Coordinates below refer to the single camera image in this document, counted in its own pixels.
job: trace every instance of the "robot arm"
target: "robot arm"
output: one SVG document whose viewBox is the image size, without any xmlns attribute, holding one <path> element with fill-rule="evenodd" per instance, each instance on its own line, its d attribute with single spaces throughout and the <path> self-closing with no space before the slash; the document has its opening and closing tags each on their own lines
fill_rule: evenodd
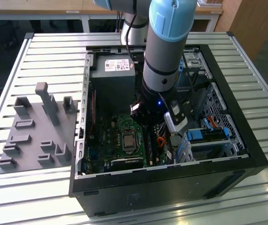
<svg viewBox="0 0 268 225">
<path fill-rule="evenodd" d="M 126 45 L 126 40 L 128 40 L 129 45 L 145 44 L 148 30 L 148 11 L 151 0 L 94 0 L 94 3 L 108 10 L 123 13 L 124 24 L 120 37 L 123 45 Z M 133 17 L 135 19 L 126 38 Z"/>
<path fill-rule="evenodd" d="M 181 130 L 187 119 L 176 98 L 174 84 L 197 0 L 94 0 L 94 3 L 109 10 L 149 17 L 142 101 L 151 111 L 162 100 L 168 110 L 164 118 L 169 131 Z"/>
</svg>

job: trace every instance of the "white table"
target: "white table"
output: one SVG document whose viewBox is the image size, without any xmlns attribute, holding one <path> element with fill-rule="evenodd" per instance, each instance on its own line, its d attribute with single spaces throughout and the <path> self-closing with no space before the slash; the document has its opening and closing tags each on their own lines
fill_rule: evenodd
<svg viewBox="0 0 268 225">
<path fill-rule="evenodd" d="M 188 44 L 208 44 L 268 159 L 268 86 L 234 37 L 191 33 Z M 80 107 L 87 45 L 119 45 L 114 33 L 37 34 L 25 39 L 0 97 L 0 155 L 15 115 L 16 96 L 34 95 L 48 82 L 57 101 L 72 96 Z M 268 222 L 268 168 L 222 197 L 88 218 L 68 197 L 70 167 L 0 175 L 0 224 L 252 224 Z"/>
<path fill-rule="evenodd" d="M 221 12 L 207 14 L 207 15 L 195 15 L 195 20 L 209 20 L 206 32 L 213 32 L 219 15 Z M 69 14 L 0 14 L 0 20 L 81 20 L 83 25 L 83 31 L 85 33 L 90 32 L 89 20 L 115 20 L 114 14 L 81 14 L 80 11 L 72 11 Z"/>
</svg>

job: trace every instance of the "sticker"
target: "sticker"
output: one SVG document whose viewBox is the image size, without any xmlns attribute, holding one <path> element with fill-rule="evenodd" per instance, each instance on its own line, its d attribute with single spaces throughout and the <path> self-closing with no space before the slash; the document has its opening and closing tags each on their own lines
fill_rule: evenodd
<svg viewBox="0 0 268 225">
<path fill-rule="evenodd" d="M 171 155 L 170 151 L 167 151 L 167 157 L 171 160 L 172 155 Z"/>
<path fill-rule="evenodd" d="M 66 11 L 66 13 L 79 13 L 79 11 Z"/>
<path fill-rule="evenodd" d="M 106 60 L 105 61 L 105 71 L 126 71 L 130 70 L 129 60 Z"/>
</svg>

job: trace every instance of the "table leg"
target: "table leg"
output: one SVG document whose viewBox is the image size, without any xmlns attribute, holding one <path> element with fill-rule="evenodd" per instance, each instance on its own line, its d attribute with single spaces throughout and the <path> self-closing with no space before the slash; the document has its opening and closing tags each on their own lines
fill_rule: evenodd
<svg viewBox="0 0 268 225">
<path fill-rule="evenodd" d="M 90 28 L 89 28 L 89 15 L 82 15 L 81 16 L 81 21 L 83 25 L 83 32 L 84 33 L 90 33 Z"/>
<path fill-rule="evenodd" d="M 214 32 L 218 18 L 219 14 L 211 15 L 206 32 Z"/>
</svg>

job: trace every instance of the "blue latch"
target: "blue latch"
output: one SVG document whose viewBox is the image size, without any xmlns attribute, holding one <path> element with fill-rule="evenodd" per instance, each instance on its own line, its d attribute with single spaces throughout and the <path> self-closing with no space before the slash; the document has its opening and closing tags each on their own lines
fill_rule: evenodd
<svg viewBox="0 0 268 225">
<path fill-rule="evenodd" d="M 192 135 L 191 135 L 191 132 L 190 132 L 190 131 L 187 132 L 187 137 L 188 137 L 188 140 L 189 140 L 189 141 L 192 140 Z"/>
<path fill-rule="evenodd" d="M 207 128 L 209 128 L 211 131 L 213 131 L 213 128 L 210 126 L 210 124 L 208 123 L 206 118 L 204 118 L 204 122 L 205 122 Z"/>
<path fill-rule="evenodd" d="M 177 150 L 175 159 L 177 159 L 177 157 L 179 156 L 180 152 L 182 151 L 182 148 L 183 148 L 183 144 L 181 144 L 179 149 Z"/>
<path fill-rule="evenodd" d="M 223 129 L 224 135 L 226 135 L 227 138 L 230 137 L 230 132 L 229 129 L 227 129 L 226 127 Z"/>
<path fill-rule="evenodd" d="M 200 130 L 191 130 L 191 135 L 193 140 L 202 140 L 203 135 L 201 134 Z"/>
<path fill-rule="evenodd" d="M 187 132 L 187 137 L 189 141 L 203 139 L 203 135 L 201 134 L 200 130 L 189 130 Z"/>
<path fill-rule="evenodd" d="M 180 60 L 180 65 L 179 65 L 179 72 L 183 71 L 183 60 Z"/>
</svg>

